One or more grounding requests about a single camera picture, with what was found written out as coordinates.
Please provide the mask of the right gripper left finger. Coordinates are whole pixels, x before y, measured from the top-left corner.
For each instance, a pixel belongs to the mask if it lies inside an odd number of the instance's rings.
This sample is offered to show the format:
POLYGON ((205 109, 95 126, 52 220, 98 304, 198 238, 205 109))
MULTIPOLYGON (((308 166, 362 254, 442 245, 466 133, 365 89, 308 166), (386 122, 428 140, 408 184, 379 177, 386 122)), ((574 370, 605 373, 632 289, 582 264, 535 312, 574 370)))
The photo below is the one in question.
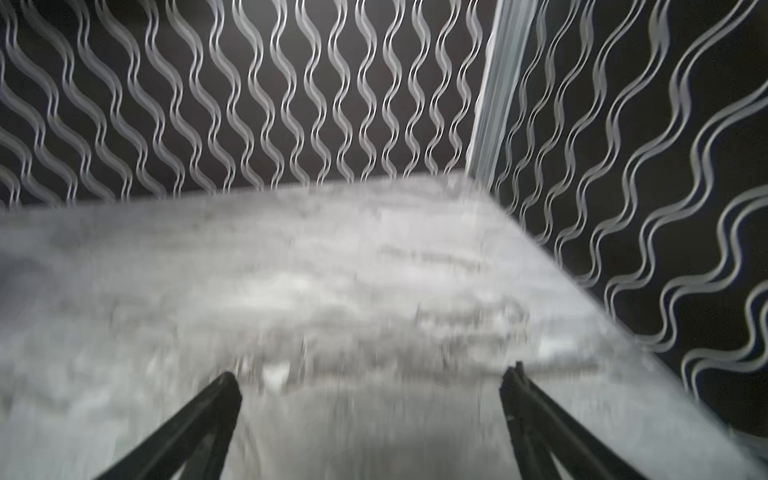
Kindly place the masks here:
POLYGON ((99 477, 219 479, 241 404, 236 377, 222 373, 99 477))

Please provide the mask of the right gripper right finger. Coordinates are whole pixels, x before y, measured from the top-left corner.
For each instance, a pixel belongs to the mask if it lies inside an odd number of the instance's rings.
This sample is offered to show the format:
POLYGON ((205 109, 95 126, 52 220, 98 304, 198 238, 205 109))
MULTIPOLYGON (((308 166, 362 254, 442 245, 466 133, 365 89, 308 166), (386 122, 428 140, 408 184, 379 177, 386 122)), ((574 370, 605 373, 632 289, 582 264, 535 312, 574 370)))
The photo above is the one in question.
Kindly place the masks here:
POLYGON ((536 385, 522 362, 505 371, 499 394, 523 479, 559 479, 558 465, 573 479, 645 477, 536 385))

